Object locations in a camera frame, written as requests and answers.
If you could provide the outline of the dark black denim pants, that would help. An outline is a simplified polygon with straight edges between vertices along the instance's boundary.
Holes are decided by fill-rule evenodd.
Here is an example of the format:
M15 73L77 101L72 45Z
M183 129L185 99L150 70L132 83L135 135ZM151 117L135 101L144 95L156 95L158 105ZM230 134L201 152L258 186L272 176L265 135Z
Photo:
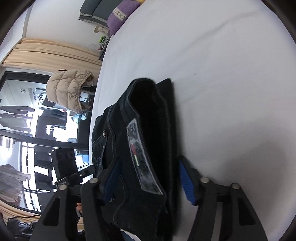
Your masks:
M98 173L120 164L101 208L104 220L140 240L171 240L179 194L171 80L133 80L96 118L91 142Z

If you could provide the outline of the large black framed window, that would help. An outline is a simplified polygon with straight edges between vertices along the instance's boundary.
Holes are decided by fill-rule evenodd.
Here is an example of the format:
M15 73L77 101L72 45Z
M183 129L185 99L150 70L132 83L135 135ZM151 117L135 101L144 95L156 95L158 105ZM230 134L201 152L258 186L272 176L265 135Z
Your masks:
M75 114L47 99L48 75L1 73L1 165L26 175L15 194L1 188L1 197L22 210L39 213L55 192L51 154L74 150L78 169L87 167L91 111Z

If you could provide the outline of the beige puffer jacket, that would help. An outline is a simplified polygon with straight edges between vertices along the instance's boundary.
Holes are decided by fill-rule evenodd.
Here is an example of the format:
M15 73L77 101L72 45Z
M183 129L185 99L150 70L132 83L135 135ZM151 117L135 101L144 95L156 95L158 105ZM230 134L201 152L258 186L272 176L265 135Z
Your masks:
M97 79L88 70L59 70L47 81L47 99L75 113L80 113L90 109L88 104L80 101L81 90L96 85Z

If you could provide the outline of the black bedside drawer cabinet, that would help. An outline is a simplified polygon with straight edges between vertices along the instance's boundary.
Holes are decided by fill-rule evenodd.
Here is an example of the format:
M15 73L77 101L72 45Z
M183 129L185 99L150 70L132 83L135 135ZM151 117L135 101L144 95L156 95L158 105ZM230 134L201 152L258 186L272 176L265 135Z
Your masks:
M102 49L102 51L100 52L100 55L99 55L99 60L103 60L104 58L104 55L105 55L105 52L106 52L106 48L107 46L104 47L104 49Z

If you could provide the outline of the beige curtain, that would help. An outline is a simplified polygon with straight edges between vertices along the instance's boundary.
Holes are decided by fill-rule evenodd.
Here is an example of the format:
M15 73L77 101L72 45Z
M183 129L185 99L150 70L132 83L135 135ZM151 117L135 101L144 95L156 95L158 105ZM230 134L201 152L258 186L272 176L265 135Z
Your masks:
M97 54L66 42L25 38L8 53L1 65L54 73L58 70L88 70L98 76L102 66Z

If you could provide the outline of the dark grey padded headboard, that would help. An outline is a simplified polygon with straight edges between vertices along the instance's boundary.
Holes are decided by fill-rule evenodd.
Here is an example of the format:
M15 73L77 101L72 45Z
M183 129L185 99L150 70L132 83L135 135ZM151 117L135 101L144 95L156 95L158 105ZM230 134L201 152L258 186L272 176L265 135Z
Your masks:
M79 20L107 27L107 19L122 0L85 0Z

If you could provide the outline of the purple cushion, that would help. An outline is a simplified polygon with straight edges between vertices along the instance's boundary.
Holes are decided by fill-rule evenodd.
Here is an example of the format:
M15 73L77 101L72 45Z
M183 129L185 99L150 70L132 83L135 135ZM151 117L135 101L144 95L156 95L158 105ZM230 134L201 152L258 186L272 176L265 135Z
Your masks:
M109 15L107 26L109 35L114 35L126 22L128 17L140 6L140 2L125 0L122 1Z

